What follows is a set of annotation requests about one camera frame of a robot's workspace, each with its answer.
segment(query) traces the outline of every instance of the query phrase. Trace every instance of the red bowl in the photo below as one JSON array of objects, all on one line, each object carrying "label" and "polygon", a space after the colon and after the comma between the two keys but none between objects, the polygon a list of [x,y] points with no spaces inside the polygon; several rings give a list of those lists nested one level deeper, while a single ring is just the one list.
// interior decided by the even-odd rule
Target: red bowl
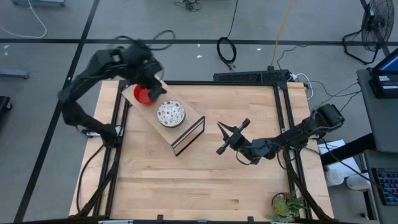
[{"label": "red bowl", "polygon": [[134,97],[138,102],[142,103],[143,105],[152,105],[155,102],[149,99],[149,91],[150,90],[142,88],[140,85],[136,85],[136,87],[134,88]]}]

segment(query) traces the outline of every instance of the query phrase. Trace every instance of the keyboard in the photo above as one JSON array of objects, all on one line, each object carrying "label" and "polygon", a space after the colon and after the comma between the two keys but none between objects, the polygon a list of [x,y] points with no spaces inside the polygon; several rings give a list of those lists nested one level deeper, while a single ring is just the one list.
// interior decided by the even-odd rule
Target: keyboard
[{"label": "keyboard", "polygon": [[219,82],[286,82],[290,78],[288,70],[215,73],[214,81]]},{"label": "keyboard", "polygon": [[373,177],[383,191],[379,190],[384,205],[398,205],[398,169],[372,169]]}]

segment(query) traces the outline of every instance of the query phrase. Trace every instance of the potted plant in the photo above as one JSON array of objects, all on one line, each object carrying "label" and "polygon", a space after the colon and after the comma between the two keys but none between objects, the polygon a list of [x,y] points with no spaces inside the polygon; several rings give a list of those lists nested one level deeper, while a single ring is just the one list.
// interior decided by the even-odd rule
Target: potted plant
[{"label": "potted plant", "polygon": [[272,198],[272,209],[274,215],[268,215],[267,218],[273,222],[291,222],[299,217],[299,210],[304,207],[304,198],[295,197],[295,191],[292,193],[277,193]]}]

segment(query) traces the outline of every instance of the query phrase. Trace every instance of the wooden tabletop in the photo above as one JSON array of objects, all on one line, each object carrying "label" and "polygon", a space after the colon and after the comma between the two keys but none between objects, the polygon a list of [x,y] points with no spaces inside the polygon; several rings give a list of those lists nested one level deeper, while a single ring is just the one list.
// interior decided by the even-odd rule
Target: wooden tabletop
[{"label": "wooden tabletop", "polygon": [[[101,122],[111,121],[117,87],[115,81],[102,84],[95,111],[95,118]],[[288,87],[295,124],[299,124],[310,114],[305,89],[302,83],[288,83]],[[170,145],[131,108],[111,218],[153,220],[163,214],[166,220],[245,221],[248,216],[256,221],[267,220],[266,215],[272,214],[272,197],[289,191],[286,171],[279,167],[277,159],[263,158],[256,166],[244,166],[236,160],[232,149],[217,155],[223,141],[216,123],[239,126],[249,118],[251,124],[243,133],[250,141],[277,136],[280,130],[272,87],[175,85],[171,88],[198,114],[206,116],[206,131],[175,157]],[[283,93],[280,95],[285,125],[289,127]],[[101,144],[100,138],[88,141],[82,165]],[[308,147],[318,150],[315,141],[310,141]],[[84,173],[80,206],[97,188],[103,152],[90,162]],[[325,213],[333,217],[320,157],[305,150],[301,156],[308,191]],[[70,214],[76,213],[75,200],[76,193]]]}]

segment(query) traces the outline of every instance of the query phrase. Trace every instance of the blue screen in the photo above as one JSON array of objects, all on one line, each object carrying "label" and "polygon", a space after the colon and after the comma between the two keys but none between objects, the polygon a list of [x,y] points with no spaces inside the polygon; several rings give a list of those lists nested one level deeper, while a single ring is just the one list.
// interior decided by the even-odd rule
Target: blue screen
[{"label": "blue screen", "polygon": [[385,66],[381,67],[382,71],[397,71],[398,72],[398,56],[389,61]]}]

